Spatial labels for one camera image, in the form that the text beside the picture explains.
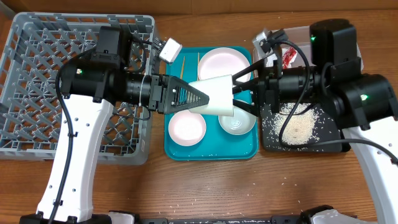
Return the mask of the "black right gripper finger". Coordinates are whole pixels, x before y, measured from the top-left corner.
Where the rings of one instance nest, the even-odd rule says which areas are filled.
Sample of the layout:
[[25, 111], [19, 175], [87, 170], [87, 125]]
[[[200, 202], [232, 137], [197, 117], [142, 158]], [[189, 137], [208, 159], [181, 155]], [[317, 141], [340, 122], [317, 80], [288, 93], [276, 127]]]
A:
[[232, 76], [233, 89], [266, 89], [266, 81], [264, 78], [260, 79], [260, 77], [257, 77], [255, 79], [249, 80], [244, 83], [237, 81], [238, 78], [242, 77], [247, 73], [251, 73], [255, 70], [257, 70], [260, 75], [262, 70], [265, 68], [265, 64], [266, 64], [265, 60], [260, 59], [257, 62], [253, 63], [252, 65], [241, 70], [240, 72], [234, 74]]
[[246, 103], [241, 100], [233, 100], [233, 105], [242, 109], [245, 112], [248, 112], [256, 117], [260, 117], [260, 112], [258, 106], [252, 102], [251, 104]]

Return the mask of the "grey bowl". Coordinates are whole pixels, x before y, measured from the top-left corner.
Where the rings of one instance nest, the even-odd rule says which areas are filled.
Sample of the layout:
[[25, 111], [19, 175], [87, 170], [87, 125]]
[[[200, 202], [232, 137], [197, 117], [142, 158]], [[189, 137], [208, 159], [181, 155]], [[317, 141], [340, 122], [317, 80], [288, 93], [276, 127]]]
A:
[[233, 107], [232, 116], [218, 116], [218, 122], [221, 128], [228, 134], [235, 136], [243, 135], [254, 127], [257, 117], [237, 106]]

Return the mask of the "red snack wrapper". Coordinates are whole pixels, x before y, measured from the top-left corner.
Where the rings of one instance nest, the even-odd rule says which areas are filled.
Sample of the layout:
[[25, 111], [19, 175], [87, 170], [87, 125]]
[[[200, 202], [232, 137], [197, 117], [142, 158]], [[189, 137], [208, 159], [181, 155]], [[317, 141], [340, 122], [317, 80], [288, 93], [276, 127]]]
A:
[[297, 57], [297, 51], [293, 47], [282, 49], [282, 65], [283, 69], [291, 68], [292, 63]]

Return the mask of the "white paper cup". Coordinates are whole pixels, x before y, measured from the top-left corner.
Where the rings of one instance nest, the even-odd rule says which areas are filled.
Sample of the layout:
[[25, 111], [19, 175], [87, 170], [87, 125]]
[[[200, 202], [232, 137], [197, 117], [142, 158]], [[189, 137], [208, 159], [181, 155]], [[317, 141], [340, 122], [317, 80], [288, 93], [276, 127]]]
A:
[[207, 105], [189, 109], [191, 113], [233, 116], [232, 75], [209, 78], [189, 83], [190, 86], [209, 96]]

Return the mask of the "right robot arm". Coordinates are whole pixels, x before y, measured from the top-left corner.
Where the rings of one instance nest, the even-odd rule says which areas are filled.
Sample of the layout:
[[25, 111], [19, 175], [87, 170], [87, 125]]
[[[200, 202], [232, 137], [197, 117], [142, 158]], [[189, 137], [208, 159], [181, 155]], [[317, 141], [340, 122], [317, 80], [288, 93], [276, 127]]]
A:
[[309, 28], [311, 56], [304, 65], [268, 67], [258, 60], [232, 77], [233, 92], [251, 90], [252, 103], [234, 105], [254, 116], [263, 106], [273, 113], [284, 101], [312, 101], [335, 121], [340, 138], [357, 157], [378, 223], [397, 222], [397, 97], [388, 79], [361, 71], [357, 35], [346, 19], [327, 19]]

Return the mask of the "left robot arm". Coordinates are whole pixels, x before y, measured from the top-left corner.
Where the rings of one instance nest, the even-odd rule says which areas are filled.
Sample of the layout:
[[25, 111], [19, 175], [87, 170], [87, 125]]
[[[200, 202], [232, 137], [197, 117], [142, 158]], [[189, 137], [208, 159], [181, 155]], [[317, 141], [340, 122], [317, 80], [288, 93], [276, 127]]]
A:
[[180, 78], [129, 70], [139, 38], [103, 26], [96, 46], [66, 62], [55, 79], [62, 124], [55, 159], [35, 213], [21, 223], [134, 223], [128, 212], [93, 212], [93, 181], [104, 130], [118, 102], [148, 112], [176, 113], [208, 104], [205, 93]]

